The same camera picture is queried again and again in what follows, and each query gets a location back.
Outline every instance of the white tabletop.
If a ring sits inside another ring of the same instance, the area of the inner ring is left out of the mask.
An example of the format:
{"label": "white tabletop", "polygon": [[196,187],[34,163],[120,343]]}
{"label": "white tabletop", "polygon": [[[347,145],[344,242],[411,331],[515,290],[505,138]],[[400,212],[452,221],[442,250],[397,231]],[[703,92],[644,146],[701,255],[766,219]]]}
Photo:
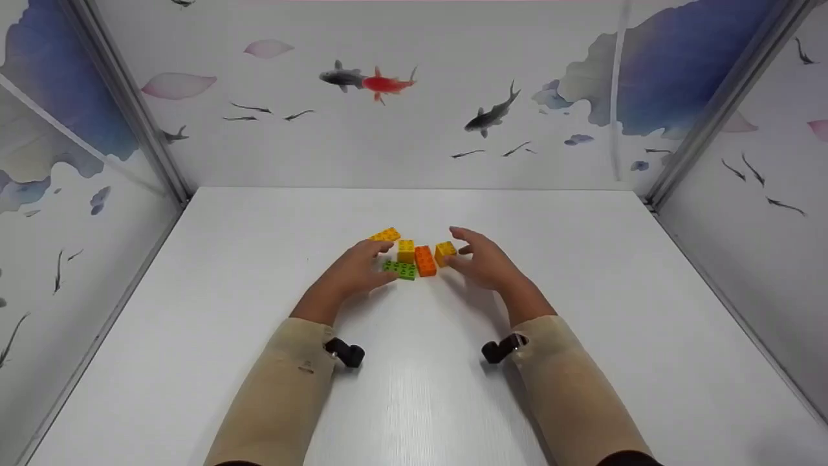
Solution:
{"label": "white tabletop", "polygon": [[[31,464],[200,465],[333,259],[389,226],[433,249],[451,224],[537,282],[663,463],[828,458],[828,434],[631,192],[201,188]],[[335,374],[306,464],[544,464],[513,373],[481,364],[502,306],[442,269],[343,313],[340,336],[367,356]]]}

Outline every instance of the yellow lego brick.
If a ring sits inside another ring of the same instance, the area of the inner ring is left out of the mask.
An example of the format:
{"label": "yellow lego brick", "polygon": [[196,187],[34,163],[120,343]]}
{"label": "yellow lego brick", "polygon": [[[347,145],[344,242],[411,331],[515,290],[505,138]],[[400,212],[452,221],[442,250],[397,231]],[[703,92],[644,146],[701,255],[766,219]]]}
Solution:
{"label": "yellow lego brick", "polygon": [[447,255],[457,255],[457,250],[455,246],[451,244],[451,241],[446,241],[445,243],[440,243],[439,245],[434,246],[434,261],[440,267],[445,267],[445,261],[443,260],[444,257]]}
{"label": "yellow lego brick", "polygon": [[397,243],[397,262],[414,264],[414,240],[400,240]]}
{"label": "yellow lego brick", "polygon": [[370,236],[368,239],[374,241],[396,241],[400,239],[400,234],[392,226],[391,228],[380,231],[376,235]]}

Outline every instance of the black clip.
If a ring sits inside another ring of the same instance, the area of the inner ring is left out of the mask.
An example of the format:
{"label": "black clip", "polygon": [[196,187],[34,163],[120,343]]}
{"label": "black clip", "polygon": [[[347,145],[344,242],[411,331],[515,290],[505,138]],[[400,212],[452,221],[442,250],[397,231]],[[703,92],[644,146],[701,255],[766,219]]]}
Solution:
{"label": "black clip", "polygon": [[527,343],[529,343],[528,338],[517,333],[512,333],[508,337],[501,340],[500,343],[486,343],[480,351],[483,353],[483,357],[486,358],[486,361],[488,361],[489,364],[498,364],[511,352],[520,347],[526,346]]}
{"label": "black clip", "polygon": [[331,356],[338,357],[346,367],[355,369],[362,364],[365,357],[365,350],[356,345],[348,346],[348,343],[343,342],[338,338],[334,338],[325,344],[325,351],[329,352]]}

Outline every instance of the arm sleeve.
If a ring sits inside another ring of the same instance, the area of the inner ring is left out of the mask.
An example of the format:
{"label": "arm sleeve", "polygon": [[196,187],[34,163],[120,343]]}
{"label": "arm sleeve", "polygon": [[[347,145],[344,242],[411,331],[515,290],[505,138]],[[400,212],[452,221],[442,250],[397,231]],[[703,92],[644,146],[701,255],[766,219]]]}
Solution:
{"label": "arm sleeve", "polygon": [[558,316],[517,325],[512,361],[558,466],[595,466],[621,451],[652,456],[604,373]]}
{"label": "arm sleeve", "polygon": [[205,466],[301,466],[335,359],[324,345],[331,327],[288,318],[273,334],[238,389]]}

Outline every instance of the orange lego brick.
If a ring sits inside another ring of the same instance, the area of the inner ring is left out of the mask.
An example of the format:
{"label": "orange lego brick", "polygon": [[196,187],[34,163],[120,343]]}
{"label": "orange lego brick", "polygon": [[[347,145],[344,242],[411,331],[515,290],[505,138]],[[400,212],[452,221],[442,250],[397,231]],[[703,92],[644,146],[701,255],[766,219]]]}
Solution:
{"label": "orange lego brick", "polygon": [[457,250],[455,249],[455,246],[451,244],[451,241],[440,243],[439,245],[434,246],[434,249],[434,260],[440,267],[445,267],[445,261],[443,260],[444,257],[447,255],[457,255]]}
{"label": "orange lego brick", "polygon": [[414,264],[414,240],[400,240],[397,243],[397,262]]}
{"label": "orange lego brick", "polygon": [[431,248],[428,246],[417,246],[414,248],[414,261],[421,277],[437,275],[437,265],[431,258]]}
{"label": "orange lego brick", "polygon": [[376,235],[369,236],[368,239],[374,241],[396,241],[400,239],[400,234],[392,226],[391,228],[380,231]]}

